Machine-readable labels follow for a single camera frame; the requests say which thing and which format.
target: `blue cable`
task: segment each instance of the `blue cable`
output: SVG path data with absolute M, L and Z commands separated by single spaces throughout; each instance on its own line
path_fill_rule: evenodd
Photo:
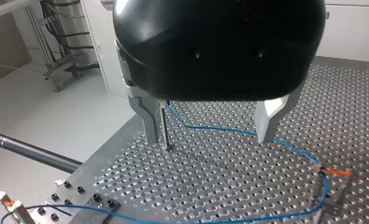
M 213 126 L 195 126 L 195 125 L 186 124 L 184 122 L 184 120 L 181 117 L 179 117 L 178 114 L 172 109 L 172 107 L 170 106 L 170 103 L 168 101 L 166 101 L 165 104 L 166 104 L 167 108 L 170 110 L 170 112 L 173 114 L 173 116 L 186 128 L 201 129 L 201 130 L 217 130 L 217 131 L 226 131 L 226 132 L 234 132 L 234 133 L 244 133 L 244 134 L 248 134 L 248 135 L 251 135 L 251 136 L 257 136 L 257 134 L 255 132 L 236 129 L 236 128 L 213 127 Z M 295 146 L 285 142 L 284 140 L 282 140 L 280 138 L 275 137 L 273 140 L 274 140 L 274 142 L 276 142 L 278 144 L 281 144 L 285 147 L 291 148 L 291 149 L 299 152 L 300 154 L 302 154 L 306 158 L 310 159 L 315 164 L 319 164 L 319 162 L 315 158 L 310 156 L 308 153 L 306 153 L 302 149 L 300 149 L 298 147 L 295 147 Z M 226 224 L 226 223 L 231 224 L 231 223 L 243 223 L 243 222 L 281 220 L 283 218 L 292 218 L 292 217 L 301 217 L 301 216 L 310 215 L 312 213 L 315 213 L 315 212 L 319 211 L 320 208 L 324 205 L 324 203 L 327 199 L 327 195 L 328 195 L 328 192 L 329 192 L 329 180 L 328 180 L 326 174 L 323 174 L 323 177 L 324 177 L 323 178 L 323 185 L 324 185 L 323 195 L 321 196 L 321 199 L 320 199 L 319 203 L 313 209 L 305 210 L 305 211 L 301 211 L 301 212 L 296 212 L 296 213 L 287 213 L 287 214 L 283 214 L 283 215 L 270 216 L 270 217 L 249 217 L 249 218 L 242 218 L 242 219 L 238 219 L 238 220 L 223 220 L 223 221 L 208 221 L 208 222 L 198 221 L 196 223 L 197 224 Z M 119 213 L 110 212 L 110 211 L 105 210 L 105 209 L 94 208 L 94 207 L 89 207 L 89 206 L 82 206 L 82 205 L 75 205 L 75 204 L 34 205 L 34 206 L 26 207 L 26 209 L 34 209 L 34 208 L 39 208 L 39 207 L 79 208 L 79 209 L 85 209 L 85 210 L 90 210 L 90 211 L 94 211 L 94 212 L 104 213 L 104 214 L 107 214 L 107 215 L 112 216 L 112 217 L 122 218 L 122 219 L 125 219 L 125 220 L 128 220 L 128 221 L 133 221 L 133 222 L 139 223 L 139 224 L 168 224 L 168 222 L 138 220 L 134 217 L 129 217 L 129 216 L 122 215 L 122 214 L 119 214 Z M 1 217 L 1 224 L 4 224 L 4 220 L 7 217 L 9 217 L 10 215 L 12 215 L 12 213 L 13 212 L 6 213 L 5 215 L 3 215 Z
M 225 223 L 231 224 L 231 223 L 243 223 L 243 222 L 272 221 L 272 220 L 281 220 L 283 218 L 306 216 L 306 215 L 309 215 L 309 214 L 312 214 L 312 213 L 315 213 L 315 212 L 319 211 L 319 209 L 324 205 L 324 203 L 327 199 L 328 192 L 329 192 L 329 181 L 328 181 L 328 178 L 327 178 L 326 175 L 324 175 L 323 183 L 324 183 L 324 191 L 323 191 L 323 195 L 321 197 L 321 200 L 319 201 L 318 205 L 316 205 L 316 207 L 314 207 L 311 210 L 297 212 L 297 213 L 288 213 L 288 214 L 277 215 L 277 216 L 270 216 L 270 217 L 250 217 L 250 218 L 242 218 L 242 219 L 238 219 L 238 220 L 209 221 L 209 222 L 198 221 L 198 222 L 195 222 L 195 223 L 196 224 L 225 224 Z M 79 208 L 79 209 L 90 210 L 90 211 L 93 211 L 93 212 L 104 213 L 104 214 L 107 214 L 107 215 L 112 216 L 112 217 L 122 218 L 122 219 L 125 219 L 125 220 L 128 220 L 128 221 L 133 221 L 134 223 L 139 223 L 139 224 L 169 224 L 168 222 L 138 220 L 137 218 L 128 217 L 126 215 L 122 215 L 122 214 L 119 214 L 119 213 L 110 212 L 110 211 L 105 210 L 105 209 L 94 208 L 94 207 L 89 207 L 89 206 L 84 206 L 84 205 L 75 205 L 75 204 L 34 205 L 34 206 L 26 207 L 26 209 L 28 210 L 28 209 L 34 209 L 34 208 L 39 208 L 39 207 Z M 7 219 L 7 217 L 9 217 L 12 214 L 13 214 L 13 212 L 6 213 L 5 215 L 3 215 L 1 217 L 0 223 L 4 224 L 4 221 Z
M 217 131 L 226 131 L 226 132 L 233 132 L 233 133 L 244 133 L 251 136 L 257 136 L 257 134 L 253 131 L 246 131 L 242 129 L 236 129 L 236 128 L 228 128 L 228 127 L 216 127 L 216 126 L 201 126 L 201 125 L 190 125 L 187 124 L 181 117 L 178 116 L 178 114 L 173 110 L 173 108 L 170 106 L 170 103 L 168 101 L 165 102 L 166 107 L 170 110 L 172 115 L 186 128 L 190 129 L 199 129 L 199 130 L 217 130 Z M 285 147 L 291 148 L 292 150 L 300 153 L 301 155 L 305 156 L 306 158 L 310 159 L 313 163 L 316 165 L 320 165 L 318 160 L 313 158 L 311 155 L 309 155 L 307 152 L 303 151 L 302 149 L 295 147 L 287 142 L 285 142 L 283 139 L 274 137 L 273 141 L 275 143 L 281 144 Z

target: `perforated metal table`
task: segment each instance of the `perforated metal table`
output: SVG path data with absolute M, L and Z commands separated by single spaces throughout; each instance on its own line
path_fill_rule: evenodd
M 173 102 L 191 124 L 253 127 L 254 103 Z M 198 221 L 259 217 L 308 207 L 312 163 L 252 136 L 185 129 L 168 114 L 174 149 L 147 144 L 134 116 L 68 180 L 121 203 L 118 212 L 146 220 Z M 277 136 L 337 169 L 357 171 L 339 217 L 326 223 L 369 223 L 369 63 L 317 58 L 298 105 Z M 332 197 L 344 177 L 330 177 Z M 312 216 L 278 221 L 312 223 Z M 113 219 L 110 223 L 124 223 Z

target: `gray pipe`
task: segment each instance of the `gray pipe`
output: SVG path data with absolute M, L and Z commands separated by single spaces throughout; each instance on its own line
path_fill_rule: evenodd
M 74 171 L 82 165 L 82 162 L 80 161 L 75 161 L 65 156 L 47 151 L 41 147 L 35 147 L 2 134 L 0 134 L 0 147 L 70 174 L 74 173 Z

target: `bolt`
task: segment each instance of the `bolt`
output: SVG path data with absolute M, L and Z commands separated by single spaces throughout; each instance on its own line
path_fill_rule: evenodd
M 77 192 L 78 193 L 83 193 L 85 191 L 85 189 L 83 188 L 83 187 L 81 187 L 81 186 L 79 186 L 78 188 L 77 188 Z
M 67 189 L 71 188 L 70 182 L 64 181 L 64 187 L 67 188 Z
M 100 200 L 102 198 L 100 197 L 100 195 L 98 193 L 95 193 L 95 194 L 93 194 L 93 199 L 94 199 L 95 202 L 98 203 L 98 202 L 100 202 Z
M 38 212 L 39 215 L 43 216 L 45 215 L 45 209 L 43 207 L 39 207 L 36 209 L 36 211 Z
M 59 200 L 59 196 L 58 196 L 57 194 L 55 194 L 55 193 L 54 193 L 54 194 L 52 194 L 52 195 L 50 195 L 50 197 L 51 197 L 51 198 L 52 198 L 52 200 L 53 200 L 53 201 L 55 201 L 55 202 Z
M 114 201 L 108 200 L 107 205 L 108 205 L 108 207 L 113 208 L 115 206 L 115 203 L 114 203 Z
M 50 215 L 50 219 L 52 221 L 58 221 L 59 220 L 59 217 L 58 217 L 58 215 L 56 215 L 56 213 L 53 213 L 52 215 Z

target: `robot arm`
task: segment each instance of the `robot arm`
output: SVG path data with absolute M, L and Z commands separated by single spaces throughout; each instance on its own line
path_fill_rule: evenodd
M 322 0 L 117 0 L 123 79 L 148 141 L 158 102 L 257 101 L 260 142 L 297 103 L 325 22 Z

